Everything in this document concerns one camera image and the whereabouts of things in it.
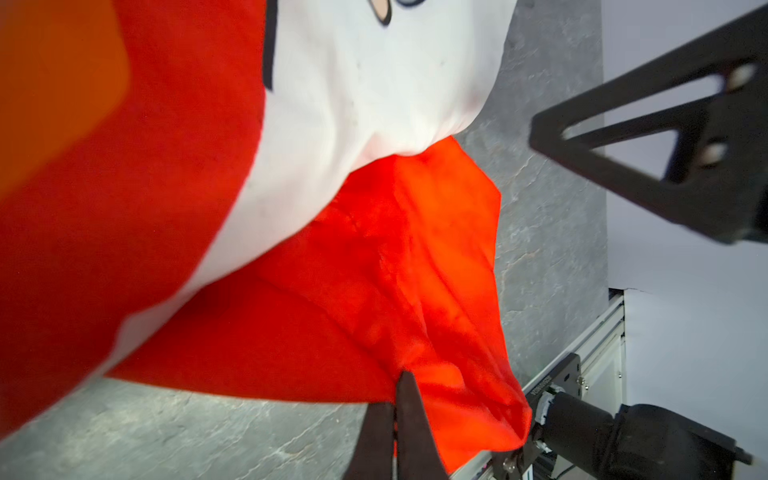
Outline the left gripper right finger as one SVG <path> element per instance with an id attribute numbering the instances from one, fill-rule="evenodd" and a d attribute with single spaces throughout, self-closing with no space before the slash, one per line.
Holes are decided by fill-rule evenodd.
<path id="1" fill-rule="evenodd" d="M 448 480 L 416 378 L 403 372 L 396 387 L 397 478 Z"/>

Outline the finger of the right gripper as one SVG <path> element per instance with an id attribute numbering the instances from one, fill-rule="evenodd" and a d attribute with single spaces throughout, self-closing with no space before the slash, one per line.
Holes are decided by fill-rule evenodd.
<path id="1" fill-rule="evenodd" d="M 696 81 L 713 93 L 588 132 L 578 124 Z M 530 147 L 721 244 L 767 239 L 767 10 L 759 7 L 536 114 Z"/>

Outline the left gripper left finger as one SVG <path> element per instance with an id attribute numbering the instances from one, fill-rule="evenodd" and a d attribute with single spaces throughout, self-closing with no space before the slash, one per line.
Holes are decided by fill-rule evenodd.
<path id="1" fill-rule="evenodd" d="M 344 480 L 392 480 L 395 406 L 369 404 Z"/>

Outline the colourful red white kids jacket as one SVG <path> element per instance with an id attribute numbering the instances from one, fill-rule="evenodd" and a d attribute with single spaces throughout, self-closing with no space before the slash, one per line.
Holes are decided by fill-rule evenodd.
<path id="1" fill-rule="evenodd" d="M 520 448 L 501 195 L 456 135 L 511 1 L 5 1 L 1 434 L 109 376 Z"/>

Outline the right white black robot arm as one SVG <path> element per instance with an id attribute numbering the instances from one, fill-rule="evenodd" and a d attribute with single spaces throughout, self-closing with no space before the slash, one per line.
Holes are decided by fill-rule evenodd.
<path id="1" fill-rule="evenodd" d="M 565 137 L 567 128 L 708 76 L 719 92 Z M 603 156 L 610 144 L 672 131 L 664 175 Z M 759 7 L 600 87 L 536 114 L 530 147 L 660 218 L 715 242 L 767 240 L 767 10 Z M 709 427 L 662 407 L 609 414 L 549 391 L 535 437 L 598 479 L 729 479 L 752 456 Z"/>

